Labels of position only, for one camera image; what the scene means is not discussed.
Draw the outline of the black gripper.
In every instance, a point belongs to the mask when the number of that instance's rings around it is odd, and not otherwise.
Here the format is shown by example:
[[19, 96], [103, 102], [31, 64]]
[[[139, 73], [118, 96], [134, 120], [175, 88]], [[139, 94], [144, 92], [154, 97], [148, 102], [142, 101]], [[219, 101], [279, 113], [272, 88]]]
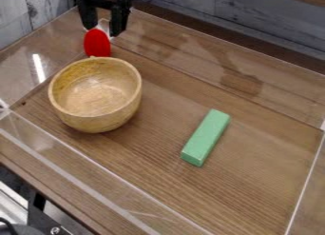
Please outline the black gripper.
[[86, 29], [98, 26], [96, 8], [111, 10], [110, 30], [114, 37], [119, 36], [127, 28], [128, 15], [134, 0], [75, 0], [80, 18]]

